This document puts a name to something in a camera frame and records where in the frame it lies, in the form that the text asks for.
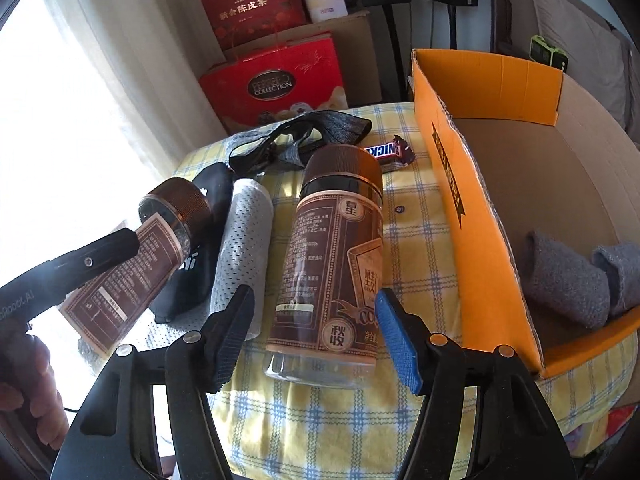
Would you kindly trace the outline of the person's left hand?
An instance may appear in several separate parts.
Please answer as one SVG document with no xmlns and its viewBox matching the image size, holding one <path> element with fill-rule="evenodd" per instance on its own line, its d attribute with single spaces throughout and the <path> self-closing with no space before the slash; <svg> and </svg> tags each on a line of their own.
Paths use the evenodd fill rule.
<svg viewBox="0 0 640 480">
<path fill-rule="evenodd" d="M 27 406 L 38 440 L 58 451 L 70 425 L 55 383 L 49 349 L 36 336 L 2 330 L 1 362 L 1 411 L 15 412 Z"/>
</svg>

